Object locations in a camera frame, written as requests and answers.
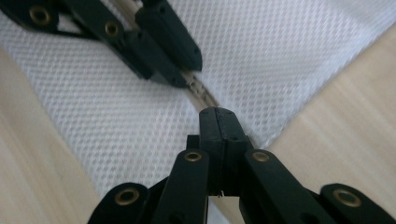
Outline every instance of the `wooden table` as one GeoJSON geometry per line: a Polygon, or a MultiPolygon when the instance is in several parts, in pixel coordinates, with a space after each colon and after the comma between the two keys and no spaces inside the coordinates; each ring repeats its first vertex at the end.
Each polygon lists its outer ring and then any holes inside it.
{"type": "MultiPolygon", "coordinates": [[[[0,224],[85,223],[99,198],[0,49],[0,224]]],[[[324,88],[268,148],[301,183],[353,186],[396,217],[396,26],[324,88]]],[[[243,223],[236,199],[215,199],[243,223]]]]}

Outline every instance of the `screw hole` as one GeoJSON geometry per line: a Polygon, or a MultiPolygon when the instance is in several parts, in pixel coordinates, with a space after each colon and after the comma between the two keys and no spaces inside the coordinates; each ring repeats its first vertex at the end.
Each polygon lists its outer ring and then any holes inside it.
{"type": "Polygon", "coordinates": [[[139,191],[135,188],[128,188],[120,190],[115,197],[118,205],[125,206],[136,202],[139,198],[139,191]]]}
{"type": "Polygon", "coordinates": [[[160,13],[165,14],[165,7],[160,7],[160,13]]]}
{"type": "Polygon", "coordinates": [[[198,161],[202,158],[202,155],[197,152],[189,152],[184,156],[186,161],[198,161]]]}
{"type": "Polygon", "coordinates": [[[306,224],[318,224],[319,223],[318,218],[315,217],[314,215],[309,214],[309,213],[301,213],[300,219],[306,224]]]}
{"type": "Polygon", "coordinates": [[[48,25],[50,23],[50,14],[44,7],[33,6],[29,10],[32,21],[37,25],[48,25]]]}
{"type": "Polygon", "coordinates": [[[270,157],[267,154],[259,151],[253,153],[253,159],[256,161],[268,161],[270,160],[270,157]]]}
{"type": "Polygon", "coordinates": [[[345,189],[336,189],[332,192],[334,198],[349,207],[359,207],[361,206],[361,199],[358,198],[355,194],[345,190],[345,189]]]}
{"type": "Polygon", "coordinates": [[[114,21],[108,21],[105,25],[106,34],[115,37],[119,33],[119,26],[114,21]]]}

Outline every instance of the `black plastic part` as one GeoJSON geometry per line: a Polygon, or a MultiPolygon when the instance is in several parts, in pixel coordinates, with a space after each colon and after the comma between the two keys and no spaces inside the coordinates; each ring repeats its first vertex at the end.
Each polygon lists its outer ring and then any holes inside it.
{"type": "Polygon", "coordinates": [[[186,150],[199,149],[199,135],[188,135],[186,150]]]}
{"type": "Polygon", "coordinates": [[[149,188],[148,202],[140,223],[150,223],[152,216],[157,209],[158,202],[160,201],[167,181],[168,177],[149,188]]]}
{"type": "Polygon", "coordinates": [[[57,31],[58,12],[46,1],[1,0],[0,8],[25,29],[46,33],[57,31]]]}
{"type": "Polygon", "coordinates": [[[234,112],[217,107],[201,111],[200,149],[210,156],[210,195],[239,195],[239,164],[251,144],[234,112]]]}
{"type": "Polygon", "coordinates": [[[246,224],[269,223],[259,201],[251,191],[246,191],[243,197],[239,198],[239,210],[246,224]]]}
{"type": "Polygon", "coordinates": [[[209,157],[204,151],[180,152],[151,223],[206,223],[208,172],[209,157]]]}
{"type": "Polygon", "coordinates": [[[186,88],[186,79],[145,31],[125,32],[125,46],[115,50],[144,79],[186,88]]]}
{"type": "Polygon", "coordinates": [[[249,150],[245,161],[241,198],[254,192],[268,223],[335,223],[274,154],[249,150]],[[255,157],[255,153],[264,153],[267,160],[256,160],[262,154],[255,157]]]}
{"type": "Polygon", "coordinates": [[[108,44],[120,43],[123,26],[98,0],[61,0],[91,33],[108,44]]]}
{"type": "Polygon", "coordinates": [[[149,190],[143,185],[125,183],[112,189],[93,211],[89,224],[137,224],[141,223],[141,217],[149,199],[149,190]],[[123,202],[130,200],[130,197],[137,196],[133,203],[120,205],[117,203],[117,195],[125,189],[135,189],[134,195],[130,191],[120,195],[123,202]]]}
{"type": "Polygon", "coordinates": [[[360,191],[346,185],[331,184],[324,186],[320,191],[319,199],[338,223],[396,223],[384,209],[360,191]]]}
{"type": "Polygon", "coordinates": [[[177,66],[201,71],[201,51],[168,2],[160,0],[143,3],[144,6],[135,14],[140,28],[148,31],[177,66]]]}

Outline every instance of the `white mesh fabric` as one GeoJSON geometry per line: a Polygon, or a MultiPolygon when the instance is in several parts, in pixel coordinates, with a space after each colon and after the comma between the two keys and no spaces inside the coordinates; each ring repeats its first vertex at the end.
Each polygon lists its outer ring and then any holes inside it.
{"type": "Polygon", "coordinates": [[[169,175],[187,134],[198,133],[182,91],[138,79],[99,42],[27,32],[4,14],[0,27],[0,45],[101,196],[122,182],[151,186],[169,175]]]}
{"type": "Polygon", "coordinates": [[[203,53],[198,79],[260,148],[396,22],[394,0],[171,3],[203,53]]]}
{"type": "MultiPolygon", "coordinates": [[[[394,0],[170,4],[202,50],[197,77],[259,147],[396,21],[394,0]]],[[[161,180],[187,134],[198,133],[198,114],[182,91],[139,80],[105,45],[27,32],[3,13],[0,27],[0,46],[101,196],[122,182],[161,180]]]]}

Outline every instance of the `black plastic linkage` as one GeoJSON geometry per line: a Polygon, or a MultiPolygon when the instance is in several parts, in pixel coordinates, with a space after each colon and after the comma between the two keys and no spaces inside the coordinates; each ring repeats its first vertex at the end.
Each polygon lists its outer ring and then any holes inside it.
{"type": "Polygon", "coordinates": [[[141,223],[149,190],[143,185],[125,183],[112,189],[93,211],[89,224],[141,223]]]}
{"type": "Polygon", "coordinates": [[[165,0],[145,4],[136,15],[142,30],[128,32],[100,0],[0,0],[0,8],[28,30],[100,40],[143,79],[187,88],[180,71],[202,68],[201,51],[165,0]],[[58,30],[60,13],[82,33],[58,30]]]}
{"type": "MultiPolygon", "coordinates": [[[[207,196],[224,191],[240,197],[239,209],[247,224],[396,224],[361,192],[332,184],[317,195],[305,189],[274,154],[252,148],[233,112],[203,110],[200,135],[188,136],[186,150],[177,155],[169,177],[148,190],[146,203],[134,213],[137,217],[128,217],[128,223],[206,223],[207,196]]],[[[111,199],[126,188],[111,190],[90,224],[102,223],[105,215],[122,210],[111,199]]]]}
{"type": "Polygon", "coordinates": [[[209,157],[204,151],[180,152],[151,223],[205,223],[208,174],[209,157]]]}
{"type": "Polygon", "coordinates": [[[136,23],[148,31],[179,67],[201,71],[201,51],[168,2],[161,0],[143,4],[135,14],[136,23]]]}
{"type": "Polygon", "coordinates": [[[235,113],[208,108],[199,114],[200,149],[210,156],[210,195],[239,194],[239,164],[251,144],[235,113]]]}
{"type": "Polygon", "coordinates": [[[246,152],[244,174],[240,200],[254,192],[269,223],[336,223],[274,154],[246,152]]]}
{"type": "Polygon", "coordinates": [[[395,223],[395,220],[360,191],[342,184],[326,185],[320,202],[338,223],[395,223]]]}

